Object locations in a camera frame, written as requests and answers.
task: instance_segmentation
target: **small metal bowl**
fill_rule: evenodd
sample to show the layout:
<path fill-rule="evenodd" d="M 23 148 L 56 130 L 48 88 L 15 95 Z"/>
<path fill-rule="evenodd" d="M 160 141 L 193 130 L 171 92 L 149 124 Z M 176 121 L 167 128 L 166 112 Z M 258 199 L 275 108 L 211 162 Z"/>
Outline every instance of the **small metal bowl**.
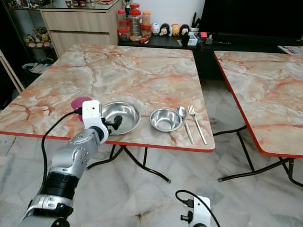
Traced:
<path fill-rule="evenodd" d="M 169 132 L 177 130 L 181 126 L 182 118 L 173 109 L 161 108 L 151 113 L 150 123 L 161 132 Z"/>
<path fill-rule="evenodd" d="M 134 130 L 140 120 L 141 114 L 137 107 L 127 102 L 112 102 L 102 106 L 102 117 L 108 122 L 113 122 L 116 116 L 122 116 L 122 123 L 117 130 L 112 126 L 111 135 L 123 135 Z"/>

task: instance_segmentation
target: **tv stand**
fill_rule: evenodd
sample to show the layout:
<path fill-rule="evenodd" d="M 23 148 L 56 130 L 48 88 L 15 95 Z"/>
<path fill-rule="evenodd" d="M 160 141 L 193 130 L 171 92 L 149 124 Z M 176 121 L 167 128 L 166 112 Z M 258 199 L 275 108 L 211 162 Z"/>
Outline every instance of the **tv stand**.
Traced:
<path fill-rule="evenodd" d="M 186 49 L 192 50 L 196 62 L 197 71 L 200 80 L 216 79 L 224 80 L 223 74 L 214 58 L 214 51 L 246 51 L 246 52 L 269 52 L 269 53 L 284 53 L 276 45 L 260 45 L 260 44 L 213 44 L 205 45 L 204 50 L 195 46 L 180 46 L 177 42 L 177 37 L 153 35 L 147 44 L 139 42 L 119 42 L 120 46 L 139 46 L 139 47 L 156 47 L 168 49 Z"/>

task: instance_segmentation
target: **spoon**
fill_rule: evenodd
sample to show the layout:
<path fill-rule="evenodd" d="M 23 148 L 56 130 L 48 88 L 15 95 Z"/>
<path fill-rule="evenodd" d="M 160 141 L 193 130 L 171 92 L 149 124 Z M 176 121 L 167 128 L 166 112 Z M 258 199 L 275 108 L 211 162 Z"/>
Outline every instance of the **spoon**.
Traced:
<path fill-rule="evenodd" d="M 186 109 L 185 109 L 184 107 L 182 107 L 182 106 L 179 106 L 179 107 L 177 108 L 177 112 L 178 112 L 178 114 L 182 117 L 182 120 L 183 120 L 183 122 L 184 122 L 184 125 L 185 125 L 185 128 L 186 128 L 186 132 L 187 132 L 187 135 L 188 135 L 188 137 L 189 137 L 190 142 L 191 142 L 192 144 L 194 144 L 193 136 L 191 135 L 191 132 L 190 132 L 190 130 L 189 130 L 189 126 L 188 126 L 188 124 L 187 124 L 187 122 L 186 122 L 186 120 L 185 120 L 185 117 L 186 117 Z"/>

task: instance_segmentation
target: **wooden cabinet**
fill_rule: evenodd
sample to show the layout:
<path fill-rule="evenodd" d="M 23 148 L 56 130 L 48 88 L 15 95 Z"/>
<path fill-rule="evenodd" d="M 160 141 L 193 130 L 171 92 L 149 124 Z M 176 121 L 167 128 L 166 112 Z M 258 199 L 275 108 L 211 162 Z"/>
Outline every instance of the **wooden cabinet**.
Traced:
<path fill-rule="evenodd" d="M 122 1 L 110 9 L 40 9 L 58 57 L 74 44 L 117 45 L 118 9 Z"/>

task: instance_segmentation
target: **marble pattern tabletop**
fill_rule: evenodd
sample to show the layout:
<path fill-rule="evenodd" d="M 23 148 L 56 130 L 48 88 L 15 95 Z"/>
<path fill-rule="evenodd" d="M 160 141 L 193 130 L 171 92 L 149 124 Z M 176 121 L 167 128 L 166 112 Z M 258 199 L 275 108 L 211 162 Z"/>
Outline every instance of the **marble pattern tabletop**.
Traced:
<path fill-rule="evenodd" d="M 61 116 L 72 111 L 71 102 L 80 96 L 89 96 L 103 105 L 127 101 L 141 111 L 142 119 L 135 130 L 110 136 L 107 143 L 197 152 L 215 148 L 190 50 L 75 45 L 0 113 L 0 133 L 42 137 Z M 189 115 L 193 145 L 184 125 L 162 133 L 149 123 L 150 113 L 157 108 L 187 108 L 189 104 L 195 107 L 207 145 Z M 83 128 L 73 115 L 56 126 L 50 137 L 67 140 Z"/>
<path fill-rule="evenodd" d="M 263 154 L 303 157 L 303 55 L 215 51 Z"/>

